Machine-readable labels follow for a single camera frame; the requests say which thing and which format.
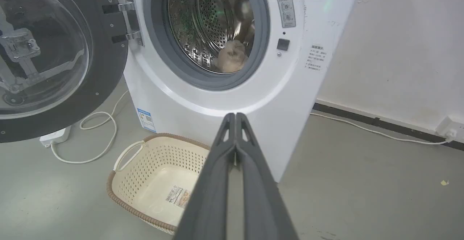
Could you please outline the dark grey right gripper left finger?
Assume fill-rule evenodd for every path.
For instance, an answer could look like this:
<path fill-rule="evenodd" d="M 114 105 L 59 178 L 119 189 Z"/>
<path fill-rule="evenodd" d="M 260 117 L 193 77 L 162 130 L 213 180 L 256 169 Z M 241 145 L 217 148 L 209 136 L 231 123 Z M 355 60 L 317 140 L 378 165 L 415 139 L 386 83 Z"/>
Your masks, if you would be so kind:
<path fill-rule="evenodd" d="M 235 114 L 224 116 L 183 212 L 174 240 L 225 240 Z"/>

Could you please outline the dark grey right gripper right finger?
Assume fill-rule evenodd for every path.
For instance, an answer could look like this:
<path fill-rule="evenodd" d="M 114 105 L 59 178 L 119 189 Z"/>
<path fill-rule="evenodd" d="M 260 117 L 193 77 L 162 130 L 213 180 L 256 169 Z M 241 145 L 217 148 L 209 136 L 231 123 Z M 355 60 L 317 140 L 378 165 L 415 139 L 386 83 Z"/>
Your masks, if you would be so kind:
<path fill-rule="evenodd" d="M 236 149 L 243 170 L 246 240 L 298 240 L 277 183 L 247 116 L 236 114 Z"/>

